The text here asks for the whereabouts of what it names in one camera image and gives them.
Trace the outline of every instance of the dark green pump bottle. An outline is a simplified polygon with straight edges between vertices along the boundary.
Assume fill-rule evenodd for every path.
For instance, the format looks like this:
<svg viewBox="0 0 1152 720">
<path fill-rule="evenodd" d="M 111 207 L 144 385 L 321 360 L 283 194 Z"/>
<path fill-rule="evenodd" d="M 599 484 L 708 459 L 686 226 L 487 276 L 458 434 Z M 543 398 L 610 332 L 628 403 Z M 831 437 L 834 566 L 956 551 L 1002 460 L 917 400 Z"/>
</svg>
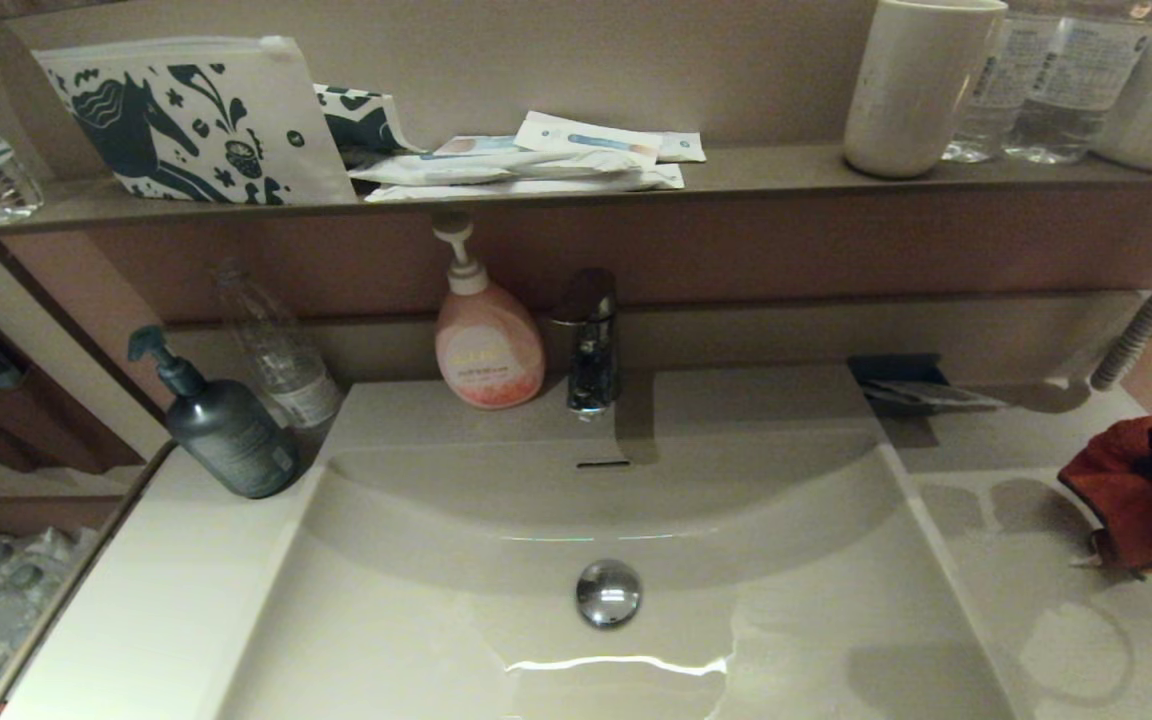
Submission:
<svg viewBox="0 0 1152 720">
<path fill-rule="evenodd" d="M 229 492 L 271 497 L 296 479 L 291 433 L 278 426 L 244 384 L 207 382 L 192 363 L 168 350 L 157 325 L 134 332 L 128 343 L 132 363 L 146 353 L 159 363 L 162 384 L 177 395 L 168 409 L 168 432 Z"/>
</svg>

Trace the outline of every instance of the red towel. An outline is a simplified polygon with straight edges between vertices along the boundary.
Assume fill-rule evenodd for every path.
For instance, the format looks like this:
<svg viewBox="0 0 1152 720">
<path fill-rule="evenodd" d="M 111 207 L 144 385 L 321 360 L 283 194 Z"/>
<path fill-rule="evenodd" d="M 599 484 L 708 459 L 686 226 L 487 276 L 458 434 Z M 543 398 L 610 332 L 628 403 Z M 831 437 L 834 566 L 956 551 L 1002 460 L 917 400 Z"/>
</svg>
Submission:
<svg viewBox="0 0 1152 720">
<path fill-rule="evenodd" d="M 1060 482 L 1105 525 L 1092 543 L 1111 568 L 1152 571 L 1152 482 L 1143 473 L 1149 429 L 1152 416 L 1115 423 L 1060 471 Z"/>
</svg>

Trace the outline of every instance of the chrome faucet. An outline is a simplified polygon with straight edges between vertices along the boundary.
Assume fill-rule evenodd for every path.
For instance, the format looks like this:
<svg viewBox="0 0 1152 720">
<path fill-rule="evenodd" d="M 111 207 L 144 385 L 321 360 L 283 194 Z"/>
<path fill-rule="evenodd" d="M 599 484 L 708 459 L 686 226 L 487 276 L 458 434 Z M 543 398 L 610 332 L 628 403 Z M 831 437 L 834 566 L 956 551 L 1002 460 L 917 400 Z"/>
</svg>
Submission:
<svg viewBox="0 0 1152 720">
<path fill-rule="evenodd" d="M 573 327 L 567 407 L 583 420 L 591 420 L 611 409 L 621 393 L 614 332 L 616 275 L 604 268 L 576 273 L 550 319 Z"/>
</svg>

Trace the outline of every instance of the sink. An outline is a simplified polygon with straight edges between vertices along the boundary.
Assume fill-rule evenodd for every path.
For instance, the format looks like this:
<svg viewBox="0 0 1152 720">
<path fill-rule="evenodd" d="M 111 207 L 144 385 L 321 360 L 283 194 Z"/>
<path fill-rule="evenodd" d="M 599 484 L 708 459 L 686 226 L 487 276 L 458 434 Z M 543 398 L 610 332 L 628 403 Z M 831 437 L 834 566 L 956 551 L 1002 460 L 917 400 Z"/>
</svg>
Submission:
<svg viewBox="0 0 1152 720">
<path fill-rule="evenodd" d="M 334 438 L 218 715 L 1011 717 L 872 418 L 649 442 Z M 613 629 L 575 601 L 604 559 L 643 588 Z"/>
</svg>

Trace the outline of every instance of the soap pump nozzle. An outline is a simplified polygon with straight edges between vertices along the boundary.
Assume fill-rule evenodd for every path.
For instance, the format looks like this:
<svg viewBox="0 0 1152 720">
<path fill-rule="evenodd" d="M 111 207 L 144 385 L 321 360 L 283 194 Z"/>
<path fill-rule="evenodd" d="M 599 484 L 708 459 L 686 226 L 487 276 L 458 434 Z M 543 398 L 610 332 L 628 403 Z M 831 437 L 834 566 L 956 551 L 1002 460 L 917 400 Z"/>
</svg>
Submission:
<svg viewBox="0 0 1152 720">
<path fill-rule="evenodd" d="M 448 245 L 456 258 L 447 270 L 447 282 L 456 295 L 477 295 L 488 288 L 488 271 L 465 250 L 465 242 L 473 233 L 468 213 L 439 213 L 434 215 L 434 236 Z"/>
<path fill-rule="evenodd" d="M 191 361 L 174 355 L 162 328 L 159 325 L 146 325 L 132 333 L 127 343 L 127 358 L 132 363 L 145 357 L 145 354 L 154 356 L 159 364 L 159 378 L 165 386 L 183 397 L 198 395 L 207 387 L 207 381 L 202 378 L 202 373 L 194 366 Z"/>
</svg>

